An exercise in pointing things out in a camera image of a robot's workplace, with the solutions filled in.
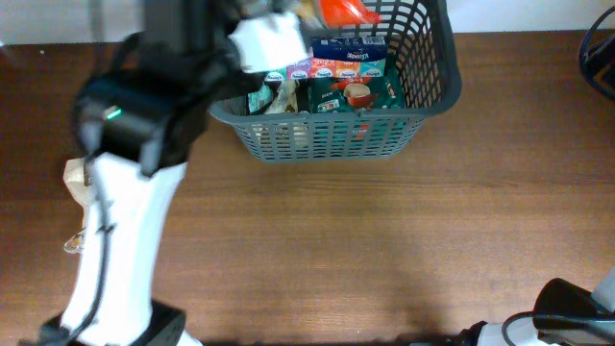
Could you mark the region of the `beige brown snack pouch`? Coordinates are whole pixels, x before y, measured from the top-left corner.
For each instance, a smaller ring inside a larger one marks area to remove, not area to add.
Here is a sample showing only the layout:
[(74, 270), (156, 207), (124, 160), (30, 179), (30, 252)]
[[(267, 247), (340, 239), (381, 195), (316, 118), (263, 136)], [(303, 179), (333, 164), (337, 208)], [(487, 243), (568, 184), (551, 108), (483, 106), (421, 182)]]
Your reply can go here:
[(91, 202), (90, 179), (86, 172), (86, 159), (68, 160), (65, 163), (62, 178), (71, 197), (83, 210), (82, 228), (64, 243), (63, 250), (68, 254), (81, 254), (85, 245), (87, 219)]

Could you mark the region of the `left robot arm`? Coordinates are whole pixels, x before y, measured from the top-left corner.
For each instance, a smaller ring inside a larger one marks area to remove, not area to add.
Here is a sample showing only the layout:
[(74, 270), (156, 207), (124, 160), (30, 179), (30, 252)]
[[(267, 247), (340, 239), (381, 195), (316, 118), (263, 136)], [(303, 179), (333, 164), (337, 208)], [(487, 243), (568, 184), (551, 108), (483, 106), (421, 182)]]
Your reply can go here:
[(66, 309), (41, 345), (191, 345), (185, 312), (157, 302), (162, 229), (209, 106), (252, 87), (233, 37), (285, 15), (273, 1), (147, 1), (73, 107), (90, 187), (84, 249)]

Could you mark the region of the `green coffee sachet bag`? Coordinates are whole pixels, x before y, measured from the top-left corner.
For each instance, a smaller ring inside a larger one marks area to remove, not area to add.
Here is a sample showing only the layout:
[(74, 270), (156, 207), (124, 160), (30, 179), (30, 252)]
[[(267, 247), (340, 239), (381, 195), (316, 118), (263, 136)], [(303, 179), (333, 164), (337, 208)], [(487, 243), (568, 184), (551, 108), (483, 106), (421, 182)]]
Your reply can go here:
[(403, 109), (405, 96), (394, 67), (381, 77), (321, 78), (308, 83), (312, 113), (354, 112), (373, 109)]

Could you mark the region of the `grey plastic basket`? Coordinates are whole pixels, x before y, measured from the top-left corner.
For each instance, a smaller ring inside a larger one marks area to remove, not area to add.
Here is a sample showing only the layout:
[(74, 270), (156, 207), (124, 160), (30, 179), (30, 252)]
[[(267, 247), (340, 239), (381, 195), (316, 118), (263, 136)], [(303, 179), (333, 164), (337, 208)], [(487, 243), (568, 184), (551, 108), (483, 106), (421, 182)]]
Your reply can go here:
[(450, 109), (461, 92), (445, 0), (369, 1), (376, 24), (347, 25), (321, 37), (381, 38), (385, 74), (362, 81), (321, 78), (297, 83), (295, 112), (250, 110), (246, 96), (209, 112), (234, 128), (247, 150), (269, 162), (391, 157), (425, 119)]

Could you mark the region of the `orange biscuit packet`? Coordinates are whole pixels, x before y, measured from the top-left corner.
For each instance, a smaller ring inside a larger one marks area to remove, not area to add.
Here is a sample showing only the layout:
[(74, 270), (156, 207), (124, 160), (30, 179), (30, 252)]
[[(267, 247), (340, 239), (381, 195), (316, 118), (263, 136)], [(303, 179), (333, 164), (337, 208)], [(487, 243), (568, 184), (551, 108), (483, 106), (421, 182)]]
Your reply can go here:
[(293, 3), (291, 11), (311, 29), (381, 22), (380, 15), (368, 10), (361, 0), (300, 0)]

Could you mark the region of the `blue tissue pack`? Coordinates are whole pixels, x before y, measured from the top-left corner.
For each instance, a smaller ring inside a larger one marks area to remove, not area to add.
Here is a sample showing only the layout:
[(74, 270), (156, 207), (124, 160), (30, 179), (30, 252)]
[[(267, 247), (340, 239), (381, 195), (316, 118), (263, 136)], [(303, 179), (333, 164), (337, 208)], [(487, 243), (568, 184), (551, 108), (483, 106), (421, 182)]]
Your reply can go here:
[(387, 56), (388, 44), (382, 36), (314, 39), (307, 59), (269, 71), (264, 81), (382, 77)]

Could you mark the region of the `beige chocolate snack pouch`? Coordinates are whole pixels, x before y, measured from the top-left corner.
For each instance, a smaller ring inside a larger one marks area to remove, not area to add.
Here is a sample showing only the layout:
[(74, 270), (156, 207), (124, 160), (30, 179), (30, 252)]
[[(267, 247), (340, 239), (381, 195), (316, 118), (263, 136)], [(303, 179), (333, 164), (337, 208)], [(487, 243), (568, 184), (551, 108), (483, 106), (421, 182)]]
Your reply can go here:
[[(276, 113), (296, 113), (299, 111), (297, 101), (297, 88), (299, 82), (293, 80), (274, 82), (268, 85), (274, 91), (274, 99), (270, 107), (263, 114)], [(256, 138), (259, 140), (270, 139), (270, 128), (264, 124), (258, 124), (254, 127)], [(289, 128), (287, 123), (281, 123), (273, 127), (273, 132), (276, 137), (288, 136)]]

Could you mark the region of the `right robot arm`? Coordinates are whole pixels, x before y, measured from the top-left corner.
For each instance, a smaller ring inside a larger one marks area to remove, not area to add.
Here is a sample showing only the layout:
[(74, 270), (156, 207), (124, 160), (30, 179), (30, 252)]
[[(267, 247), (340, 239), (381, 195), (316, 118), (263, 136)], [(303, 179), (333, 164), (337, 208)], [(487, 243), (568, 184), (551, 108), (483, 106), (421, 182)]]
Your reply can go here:
[(591, 291), (564, 279), (545, 284), (530, 311), (479, 322), (451, 341), (469, 346), (614, 346), (614, 272)]

